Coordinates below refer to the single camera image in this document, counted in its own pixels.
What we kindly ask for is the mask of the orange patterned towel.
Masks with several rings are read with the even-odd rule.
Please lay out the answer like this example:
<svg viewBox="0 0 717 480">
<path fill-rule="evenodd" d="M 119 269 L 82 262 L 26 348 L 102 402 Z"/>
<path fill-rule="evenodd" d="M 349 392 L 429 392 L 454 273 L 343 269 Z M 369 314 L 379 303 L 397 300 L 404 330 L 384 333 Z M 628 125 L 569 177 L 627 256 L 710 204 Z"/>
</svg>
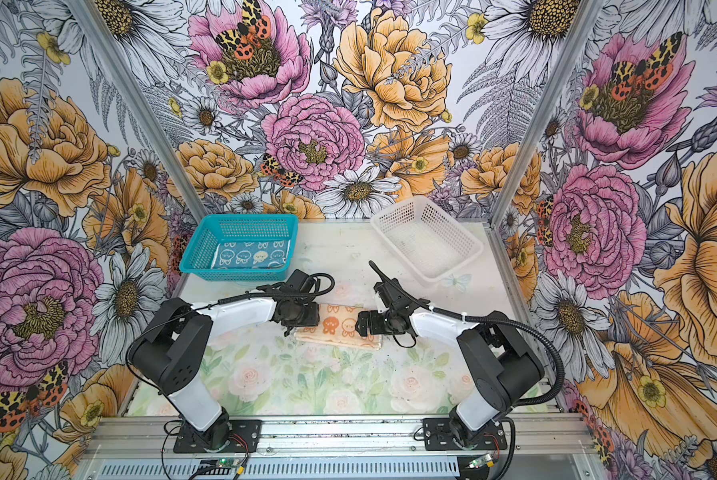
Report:
<svg viewBox="0 0 717 480">
<path fill-rule="evenodd" d="M 301 342 L 312 342 L 342 348 L 380 350 L 381 338 L 361 336 L 356 331 L 358 314 L 364 312 L 360 307 L 334 304 L 320 304 L 318 315 L 320 323 L 316 327 L 302 327 L 294 331 L 294 338 Z"/>
</svg>

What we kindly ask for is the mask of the blue patterned towel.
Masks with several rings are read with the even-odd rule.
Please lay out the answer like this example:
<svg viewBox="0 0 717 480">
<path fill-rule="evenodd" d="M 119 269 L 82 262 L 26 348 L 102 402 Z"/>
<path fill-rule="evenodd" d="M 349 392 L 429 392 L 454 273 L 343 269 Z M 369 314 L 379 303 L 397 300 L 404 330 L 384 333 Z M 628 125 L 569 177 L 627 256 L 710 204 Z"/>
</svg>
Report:
<svg viewBox="0 0 717 480">
<path fill-rule="evenodd" d="M 212 268 L 214 269 L 276 269 L 288 261 L 290 242 L 224 242 L 218 245 Z"/>
</svg>

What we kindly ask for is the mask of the white plastic basket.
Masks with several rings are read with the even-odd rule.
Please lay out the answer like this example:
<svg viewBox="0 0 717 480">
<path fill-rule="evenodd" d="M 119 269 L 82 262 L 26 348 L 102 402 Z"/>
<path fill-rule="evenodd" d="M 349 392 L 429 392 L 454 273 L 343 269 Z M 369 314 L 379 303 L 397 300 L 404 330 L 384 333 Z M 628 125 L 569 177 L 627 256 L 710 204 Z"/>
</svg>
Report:
<svg viewBox="0 0 717 480">
<path fill-rule="evenodd" d="M 424 196 L 394 203 L 370 218 L 381 240 L 423 283 L 436 283 L 478 258 L 483 243 Z"/>
</svg>

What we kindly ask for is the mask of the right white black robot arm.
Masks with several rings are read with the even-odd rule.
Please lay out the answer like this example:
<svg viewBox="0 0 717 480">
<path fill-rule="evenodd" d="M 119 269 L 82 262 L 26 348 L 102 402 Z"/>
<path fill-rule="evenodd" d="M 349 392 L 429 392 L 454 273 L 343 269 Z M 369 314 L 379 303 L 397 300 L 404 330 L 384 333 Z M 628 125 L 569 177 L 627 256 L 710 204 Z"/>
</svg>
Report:
<svg viewBox="0 0 717 480">
<path fill-rule="evenodd" d="M 486 316 L 455 313 L 408 294 L 397 280 L 374 285 L 378 310 L 358 314 L 356 332 L 392 336 L 408 334 L 414 340 L 428 338 L 457 347 L 465 361 L 474 390 L 450 411 L 448 431 L 455 444 L 475 444 L 489 424 L 513 408 L 544 404 L 557 390 L 528 397 L 545 377 L 544 366 L 522 334 L 542 335 L 510 320 L 500 311 Z"/>
</svg>

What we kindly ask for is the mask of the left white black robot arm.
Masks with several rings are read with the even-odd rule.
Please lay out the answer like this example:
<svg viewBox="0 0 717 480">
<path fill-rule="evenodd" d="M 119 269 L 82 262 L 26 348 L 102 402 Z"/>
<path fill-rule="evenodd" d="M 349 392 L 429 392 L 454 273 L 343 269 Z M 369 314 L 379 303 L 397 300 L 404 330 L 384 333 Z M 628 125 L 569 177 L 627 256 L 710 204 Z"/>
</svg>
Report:
<svg viewBox="0 0 717 480">
<path fill-rule="evenodd" d="M 210 303 L 170 299 L 154 314 L 126 351 L 126 364 L 138 370 L 180 414 L 184 429 L 205 450 L 218 451 L 232 438 L 228 412 L 200 377 L 210 341 L 242 327 L 276 323 L 284 334 L 320 323 L 316 298 L 336 286 L 330 274 L 294 270 L 290 277 Z"/>
</svg>

